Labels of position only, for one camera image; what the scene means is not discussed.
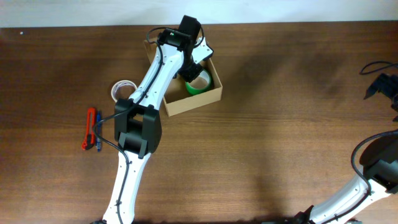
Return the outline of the green tape roll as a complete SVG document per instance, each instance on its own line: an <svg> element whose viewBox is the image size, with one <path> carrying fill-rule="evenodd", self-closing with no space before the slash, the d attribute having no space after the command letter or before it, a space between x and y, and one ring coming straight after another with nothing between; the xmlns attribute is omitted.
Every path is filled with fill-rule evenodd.
<svg viewBox="0 0 398 224"><path fill-rule="evenodd" d="M189 94L199 95L210 89L212 81L211 74L207 70L202 70L196 79L191 82L186 82L185 87Z"/></svg>

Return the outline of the brown cardboard box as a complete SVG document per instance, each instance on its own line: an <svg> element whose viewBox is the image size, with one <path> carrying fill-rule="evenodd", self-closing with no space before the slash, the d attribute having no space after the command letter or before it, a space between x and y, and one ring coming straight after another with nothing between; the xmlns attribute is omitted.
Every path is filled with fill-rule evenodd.
<svg viewBox="0 0 398 224"><path fill-rule="evenodd" d="M174 116L201 106L220 101L223 86L215 66L209 58L199 64L212 76L212 84L208 91L199 95L191 95L185 87L185 81L177 73L182 67L184 53L176 47L163 44L157 46L144 42L150 68L138 87L138 96L143 96L142 106L153 106L159 109L165 106L168 116Z"/></svg>

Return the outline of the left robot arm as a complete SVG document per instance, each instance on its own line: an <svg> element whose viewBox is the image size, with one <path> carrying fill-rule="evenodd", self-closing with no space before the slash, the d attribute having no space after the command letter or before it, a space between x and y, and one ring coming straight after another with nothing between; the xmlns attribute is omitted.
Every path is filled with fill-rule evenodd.
<svg viewBox="0 0 398 224"><path fill-rule="evenodd" d="M155 55L143 81L127 99L115 104L114 148L118 150L118 171L111 200L101 223L132 223L142 173L160 143L162 128L159 108L170 82L180 75L192 82L203 70L202 60L213 51L205 44L200 22L184 16L179 27L161 28Z"/></svg>

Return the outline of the blue pen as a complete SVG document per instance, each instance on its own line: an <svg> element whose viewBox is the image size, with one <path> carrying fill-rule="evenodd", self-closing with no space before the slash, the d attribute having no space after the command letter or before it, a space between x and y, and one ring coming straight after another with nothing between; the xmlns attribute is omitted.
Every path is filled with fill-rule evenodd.
<svg viewBox="0 0 398 224"><path fill-rule="evenodd" d="M96 132L97 132L97 135L101 134L100 121L101 121L101 111L98 110L97 111L97 115L96 115ZM97 152L101 152L101 149L102 149L101 139L98 138L98 137L96 137L96 149L97 149Z"/></svg>

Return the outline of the orange utility knife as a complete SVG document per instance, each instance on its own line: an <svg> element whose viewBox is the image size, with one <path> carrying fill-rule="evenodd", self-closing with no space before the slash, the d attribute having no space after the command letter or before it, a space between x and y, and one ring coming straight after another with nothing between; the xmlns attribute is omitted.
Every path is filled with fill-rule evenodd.
<svg viewBox="0 0 398 224"><path fill-rule="evenodd" d="M81 144L81 148L86 151L91 149L96 143L96 137L92 127L96 123L96 109L91 107L88 108L86 114L86 130L85 130L85 137Z"/></svg>

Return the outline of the white masking tape roll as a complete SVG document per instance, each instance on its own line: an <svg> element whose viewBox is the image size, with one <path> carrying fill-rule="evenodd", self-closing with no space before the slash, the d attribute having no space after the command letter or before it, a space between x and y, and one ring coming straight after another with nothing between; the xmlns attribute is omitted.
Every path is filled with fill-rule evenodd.
<svg viewBox="0 0 398 224"><path fill-rule="evenodd" d="M119 99L128 99L137 89L134 82L130 80L120 80L116 82L111 88L111 97L114 102Z"/></svg>

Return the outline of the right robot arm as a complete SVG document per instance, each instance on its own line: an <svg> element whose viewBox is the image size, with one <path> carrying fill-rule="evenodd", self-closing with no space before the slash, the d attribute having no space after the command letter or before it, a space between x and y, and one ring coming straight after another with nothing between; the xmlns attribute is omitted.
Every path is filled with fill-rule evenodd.
<svg viewBox="0 0 398 224"><path fill-rule="evenodd" d="M397 130L361 141L351 154L355 176L336 194L282 223L348 223L372 203L397 193Z"/></svg>

